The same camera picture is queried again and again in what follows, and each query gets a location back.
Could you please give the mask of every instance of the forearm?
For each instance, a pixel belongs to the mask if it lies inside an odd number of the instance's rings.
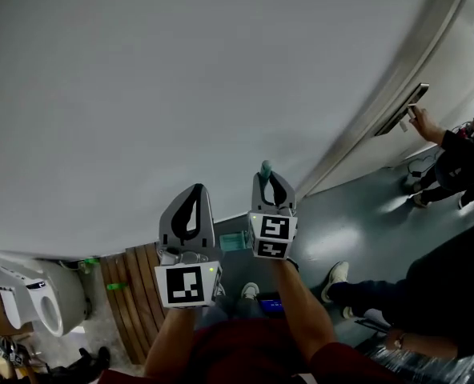
[[[194,309],[170,309],[148,353],[145,377],[178,380],[189,362],[195,334]]]
[[[403,350],[437,358],[456,358],[458,356],[458,347],[450,338],[421,336],[413,333],[404,335]]]
[[[285,316],[299,351],[307,362],[323,346],[336,341],[331,319],[287,261],[272,261]]]

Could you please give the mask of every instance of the metal handle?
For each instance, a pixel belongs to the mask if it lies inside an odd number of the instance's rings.
[[[415,115],[410,107],[414,106],[429,90],[429,84],[421,82],[411,94],[408,95],[403,104],[397,109],[397,111],[388,119],[387,123],[384,124],[380,130],[376,133],[376,137],[380,135],[388,134],[394,126],[396,126],[406,114],[409,114],[411,118]]]

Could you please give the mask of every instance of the door frame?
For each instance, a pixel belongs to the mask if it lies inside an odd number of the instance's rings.
[[[412,84],[418,73],[436,51],[454,23],[464,0],[430,0],[419,16],[414,30],[406,39],[394,62],[379,85],[360,109],[357,117],[337,138],[317,166],[296,190],[304,198],[334,170],[364,138],[372,136],[392,104]]]

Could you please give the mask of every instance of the red shirt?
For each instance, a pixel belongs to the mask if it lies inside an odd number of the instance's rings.
[[[318,383],[402,383],[391,371],[337,342],[321,348],[307,366],[287,323],[266,318],[222,322],[199,331],[183,381],[264,384],[288,382],[298,373],[311,373]],[[158,384],[164,380],[106,370],[98,381],[116,382]]]

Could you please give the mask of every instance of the white sneaker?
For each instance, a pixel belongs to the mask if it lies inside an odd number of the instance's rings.
[[[341,283],[347,281],[347,272],[349,271],[349,263],[347,262],[338,262],[334,265],[328,276],[327,285],[323,288],[323,292],[320,294],[320,297],[325,303],[331,303],[332,300],[327,295],[327,291],[330,290],[331,285],[335,283]]]
[[[226,296],[227,295],[227,292],[224,291],[224,287],[223,285],[220,283],[219,286],[218,286],[218,291],[216,292],[215,294],[216,296]]]
[[[249,282],[244,285],[243,291],[241,292],[240,297],[256,300],[256,295],[258,293],[260,293],[260,290],[259,290],[259,287],[256,285],[256,283]]]
[[[352,313],[352,308],[349,306],[343,308],[342,317],[346,318],[347,320],[351,318],[356,318],[356,316]]]

